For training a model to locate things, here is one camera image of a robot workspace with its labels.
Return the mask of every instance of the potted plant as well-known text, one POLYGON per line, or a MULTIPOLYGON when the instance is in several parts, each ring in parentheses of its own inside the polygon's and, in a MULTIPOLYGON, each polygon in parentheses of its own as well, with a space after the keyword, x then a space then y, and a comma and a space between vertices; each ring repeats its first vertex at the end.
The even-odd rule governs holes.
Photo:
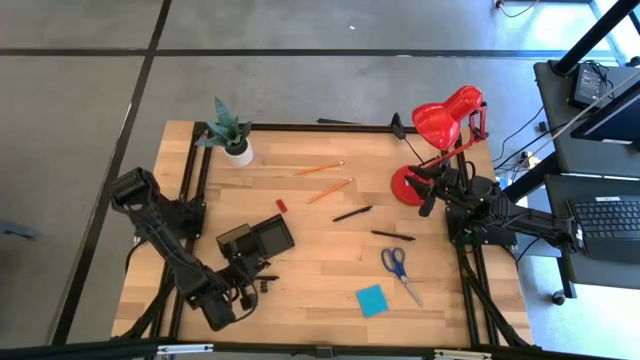
POLYGON ((238 123, 238 117, 231 117, 227 107, 215 98, 216 115, 218 122, 207 121, 211 130, 211 136, 200 139, 196 142, 198 146, 212 147, 222 146, 229 161, 235 166, 245 166, 253 160, 253 149, 249 141, 251 132, 251 121, 242 124, 238 123))

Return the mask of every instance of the lamp shade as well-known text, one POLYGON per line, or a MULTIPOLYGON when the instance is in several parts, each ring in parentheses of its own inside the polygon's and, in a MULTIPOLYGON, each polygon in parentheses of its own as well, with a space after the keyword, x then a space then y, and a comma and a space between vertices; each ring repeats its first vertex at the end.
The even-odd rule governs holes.
POLYGON ((482 104, 482 92, 465 85, 444 103, 418 106, 411 117, 416 130, 431 146, 448 150, 460 136, 460 121, 482 104))

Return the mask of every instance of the red block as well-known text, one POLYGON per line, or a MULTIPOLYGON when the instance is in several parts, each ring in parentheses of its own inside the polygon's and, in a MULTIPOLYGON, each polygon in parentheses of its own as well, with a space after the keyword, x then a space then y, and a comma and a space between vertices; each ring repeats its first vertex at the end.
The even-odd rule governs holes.
POLYGON ((284 203, 282 202, 282 200, 280 200, 280 199, 276 200, 276 204, 278 205, 278 208, 280 209, 281 213, 286 213, 287 212, 287 207, 284 206, 284 203))

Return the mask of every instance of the sticky note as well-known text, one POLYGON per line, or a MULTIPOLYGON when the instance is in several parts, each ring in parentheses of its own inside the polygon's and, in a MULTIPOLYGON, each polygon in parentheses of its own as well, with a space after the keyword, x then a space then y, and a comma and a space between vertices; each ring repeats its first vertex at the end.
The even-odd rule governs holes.
POLYGON ((389 310, 387 300, 384 298, 380 285, 358 290, 356 292, 364 317, 372 317, 389 310))

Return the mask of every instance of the red desk lamp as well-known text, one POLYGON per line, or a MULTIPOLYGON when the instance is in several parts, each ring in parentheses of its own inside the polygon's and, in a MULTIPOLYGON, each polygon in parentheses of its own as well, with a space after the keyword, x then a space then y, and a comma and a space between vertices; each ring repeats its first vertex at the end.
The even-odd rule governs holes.
MULTIPOLYGON (((473 144, 486 139, 489 136, 485 132, 486 107, 486 103, 482 101, 482 92, 474 86, 465 85, 444 103, 424 104, 413 110, 411 117, 418 133, 431 146, 446 152, 442 156, 425 161, 420 166, 437 166, 444 160, 470 148, 473 144), (480 115, 480 128, 475 126, 476 114, 480 115), (449 152, 449 149, 460 137, 460 122, 467 116, 469 117, 469 142, 449 152)), ((407 205, 422 205, 424 200, 420 199, 415 190, 407 183, 405 175, 422 181, 421 178, 414 176, 409 171, 409 165, 406 165, 393 174, 391 191, 398 200, 407 205)))

